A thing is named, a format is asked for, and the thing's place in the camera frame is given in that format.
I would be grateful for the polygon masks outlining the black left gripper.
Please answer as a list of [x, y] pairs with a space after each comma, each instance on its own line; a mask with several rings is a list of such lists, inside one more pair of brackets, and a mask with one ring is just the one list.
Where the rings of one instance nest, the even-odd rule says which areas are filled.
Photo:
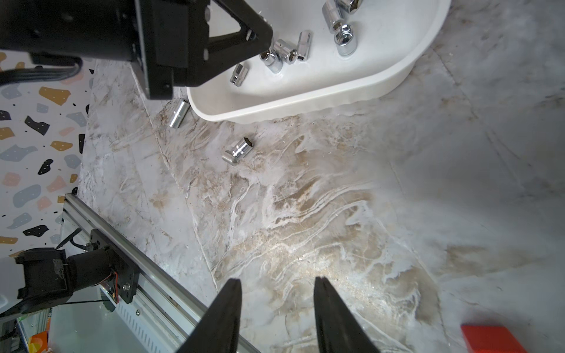
[[78, 74], [85, 58], [136, 67], [150, 99], [207, 82], [207, 1], [2, 1], [1, 48], [30, 53], [37, 69], [1, 73], [1, 84]]

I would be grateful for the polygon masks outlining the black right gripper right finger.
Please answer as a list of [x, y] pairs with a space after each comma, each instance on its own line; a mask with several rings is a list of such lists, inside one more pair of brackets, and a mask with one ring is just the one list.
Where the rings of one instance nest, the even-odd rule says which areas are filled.
[[320, 352], [380, 352], [328, 278], [315, 279], [313, 301]]

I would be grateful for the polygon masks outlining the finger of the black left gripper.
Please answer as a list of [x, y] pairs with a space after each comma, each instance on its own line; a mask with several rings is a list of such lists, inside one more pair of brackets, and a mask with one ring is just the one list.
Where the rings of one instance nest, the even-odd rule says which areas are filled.
[[239, 30], [211, 37], [207, 20], [210, 2], [188, 2], [187, 87], [208, 82], [244, 60], [267, 51], [272, 43], [272, 27], [245, 1], [217, 1], [216, 4], [238, 23]]

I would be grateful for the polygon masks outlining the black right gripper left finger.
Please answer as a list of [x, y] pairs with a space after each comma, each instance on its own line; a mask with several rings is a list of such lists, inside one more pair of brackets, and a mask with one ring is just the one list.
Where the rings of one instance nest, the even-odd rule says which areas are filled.
[[229, 279], [177, 352], [236, 353], [239, 341], [241, 305], [241, 281]]

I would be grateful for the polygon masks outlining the long chrome socket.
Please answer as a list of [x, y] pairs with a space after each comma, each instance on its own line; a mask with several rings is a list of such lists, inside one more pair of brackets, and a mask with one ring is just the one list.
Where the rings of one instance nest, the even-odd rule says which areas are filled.
[[190, 109], [191, 106], [186, 100], [184, 99], [179, 100], [177, 105], [173, 109], [172, 116], [170, 117], [169, 120], [170, 128], [172, 129], [179, 128]]

